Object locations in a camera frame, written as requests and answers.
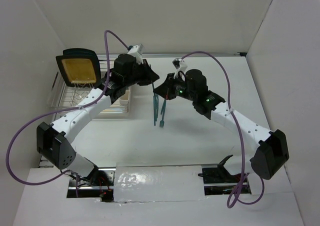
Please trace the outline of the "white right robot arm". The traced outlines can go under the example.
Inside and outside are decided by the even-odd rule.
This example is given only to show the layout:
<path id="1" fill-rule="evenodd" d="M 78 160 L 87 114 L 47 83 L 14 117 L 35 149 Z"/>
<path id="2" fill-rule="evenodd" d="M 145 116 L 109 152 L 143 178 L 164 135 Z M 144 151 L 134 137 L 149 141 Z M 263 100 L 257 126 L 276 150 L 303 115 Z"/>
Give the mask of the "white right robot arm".
<path id="1" fill-rule="evenodd" d="M 247 155 L 245 160 L 241 156 L 227 156 L 218 170 L 220 180 L 230 182 L 242 171 L 270 180 L 289 159 L 286 135 L 279 129 L 264 128 L 231 109 L 221 96 L 208 89 L 207 79 L 200 70 L 190 69 L 185 76 L 182 79 L 169 73 L 154 92 L 166 100 L 181 97 L 192 101 L 200 115 L 242 136 L 244 144 L 254 153 L 253 156 Z"/>

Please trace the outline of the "white near utensil caddy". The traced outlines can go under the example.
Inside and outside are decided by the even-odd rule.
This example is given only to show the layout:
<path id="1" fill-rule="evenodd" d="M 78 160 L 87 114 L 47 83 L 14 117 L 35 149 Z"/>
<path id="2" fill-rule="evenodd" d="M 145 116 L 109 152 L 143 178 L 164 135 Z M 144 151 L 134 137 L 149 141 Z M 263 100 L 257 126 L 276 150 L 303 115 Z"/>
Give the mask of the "white near utensil caddy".
<path id="1" fill-rule="evenodd" d="M 125 90 L 124 95 L 122 95 L 119 98 L 119 105 L 120 106 L 127 106 L 130 102 L 131 99 L 131 88 L 129 87 L 128 89 Z"/>

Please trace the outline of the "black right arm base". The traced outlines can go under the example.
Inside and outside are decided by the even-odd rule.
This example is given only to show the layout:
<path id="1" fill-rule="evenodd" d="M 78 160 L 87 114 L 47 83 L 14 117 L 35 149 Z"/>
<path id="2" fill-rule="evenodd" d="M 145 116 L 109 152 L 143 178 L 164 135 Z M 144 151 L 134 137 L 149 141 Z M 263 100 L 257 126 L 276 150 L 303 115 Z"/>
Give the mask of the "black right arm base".
<path id="1" fill-rule="evenodd" d="M 226 156 L 218 164 L 202 166 L 202 171 L 198 176 L 203 180 L 206 196 L 229 195 L 240 181 L 240 174 L 231 175 L 225 169 L 225 163 L 228 163 L 232 156 L 232 154 Z"/>

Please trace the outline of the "teal square plate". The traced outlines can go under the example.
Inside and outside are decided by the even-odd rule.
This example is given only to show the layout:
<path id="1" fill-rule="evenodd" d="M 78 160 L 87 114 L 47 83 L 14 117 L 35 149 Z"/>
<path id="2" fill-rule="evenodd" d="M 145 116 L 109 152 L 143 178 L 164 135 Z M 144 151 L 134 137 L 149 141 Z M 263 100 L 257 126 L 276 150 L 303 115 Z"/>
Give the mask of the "teal square plate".
<path id="1" fill-rule="evenodd" d="M 63 50 L 62 53 L 63 58 L 80 58 L 80 57 L 85 57 L 85 58 L 93 58 L 93 59 L 98 59 L 98 56 L 95 51 L 86 49 L 86 48 L 68 48 Z"/>

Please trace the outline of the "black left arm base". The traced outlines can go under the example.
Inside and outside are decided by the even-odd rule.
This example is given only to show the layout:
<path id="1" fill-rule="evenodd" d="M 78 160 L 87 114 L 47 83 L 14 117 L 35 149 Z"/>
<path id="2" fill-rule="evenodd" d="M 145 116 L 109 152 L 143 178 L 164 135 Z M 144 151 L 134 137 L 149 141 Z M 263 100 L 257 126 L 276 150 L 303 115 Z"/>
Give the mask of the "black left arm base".
<path id="1" fill-rule="evenodd" d="M 114 201 L 115 167 L 101 167 L 97 176 L 88 180 L 75 173 L 68 173 L 69 183 L 67 199 L 95 198 L 101 202 L 111 203 Z"/>

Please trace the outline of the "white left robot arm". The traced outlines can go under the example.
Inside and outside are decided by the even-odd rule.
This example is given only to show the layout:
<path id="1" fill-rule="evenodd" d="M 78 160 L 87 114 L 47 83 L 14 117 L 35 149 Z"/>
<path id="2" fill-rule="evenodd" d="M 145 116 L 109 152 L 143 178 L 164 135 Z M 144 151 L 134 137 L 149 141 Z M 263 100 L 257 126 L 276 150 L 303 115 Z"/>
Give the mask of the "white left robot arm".
<path id="1" fill-rule="evenodd" d="M 59 170 L 78 174 L 88 186 L 97 183 L 99 168 L 76 152 L 72 142 L 101 111 L 109 108 L 132 85 L 148 86 L 159 79 L 146 59 L 141 63 L 129 54 L 119 55 L 105 76 L 76 109 L 51 124 L 42 122 L 36 129 L 36 149 Z"/>

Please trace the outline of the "teal plastic knife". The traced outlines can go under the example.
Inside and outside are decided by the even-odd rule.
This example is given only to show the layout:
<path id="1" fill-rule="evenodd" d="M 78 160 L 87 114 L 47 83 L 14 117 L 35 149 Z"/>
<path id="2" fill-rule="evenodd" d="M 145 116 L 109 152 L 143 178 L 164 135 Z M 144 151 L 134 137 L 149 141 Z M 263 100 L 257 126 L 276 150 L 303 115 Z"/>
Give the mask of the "teal plastic knife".
<path id="1" fill-rule="evenodd" d="M 163 104 L 162 104 L 162 107 L 161 107 L 161 111 L 160 111 L 160 114 L 161 114 L 161 115 L 163 115 L 163 114 L 165 113 L 166 105 L 167 105 L 167 100 L 164 99 Z"/>

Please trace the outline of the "white foil cover board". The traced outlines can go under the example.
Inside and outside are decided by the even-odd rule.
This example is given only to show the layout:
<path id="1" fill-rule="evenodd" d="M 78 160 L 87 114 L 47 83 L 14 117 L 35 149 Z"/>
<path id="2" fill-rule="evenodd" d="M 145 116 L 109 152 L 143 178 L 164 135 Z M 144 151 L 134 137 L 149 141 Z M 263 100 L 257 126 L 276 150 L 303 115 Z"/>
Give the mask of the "white foil cover board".
<path id="1" fill-rule="evenodd" d="M 205 199 L 202 167 L 117 167 L 113 198 L 119 203 L 188 202 Z"/>

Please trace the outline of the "black yellow square plate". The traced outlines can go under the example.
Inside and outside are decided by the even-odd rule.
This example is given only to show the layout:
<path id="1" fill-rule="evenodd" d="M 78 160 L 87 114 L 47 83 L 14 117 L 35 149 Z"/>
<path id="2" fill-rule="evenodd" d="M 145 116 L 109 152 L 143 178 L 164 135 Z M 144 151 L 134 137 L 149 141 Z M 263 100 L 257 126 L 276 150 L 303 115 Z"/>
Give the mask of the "black yellow square plate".
<path id="1" fill-rule="evenodd" d="M 96 56 L 59 55 L 55 59 L 68 87 L 84 88 L 96 84 L 101 79 L 100 63 Z"/>

